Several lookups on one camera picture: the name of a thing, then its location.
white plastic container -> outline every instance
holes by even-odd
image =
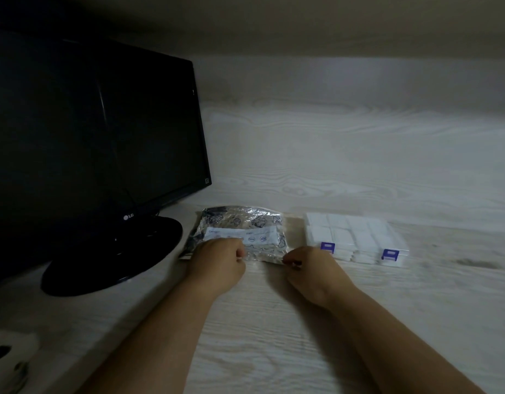
[[[409,256],[404,238],[384,220],[325,213],[306,213],[304,219],[307,244],[325,250],[334,247],[334,258],[402,267]]]

monitor base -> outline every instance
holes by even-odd
[[[41,289],[67,297],[117,285],[163,260],[182,235],[182,225],[175,219],[135,218],[54,258],[43,274]]]

wall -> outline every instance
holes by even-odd
[[[505,59],[125,41],[194,63],[214,184],[185,202],[505,231]]]

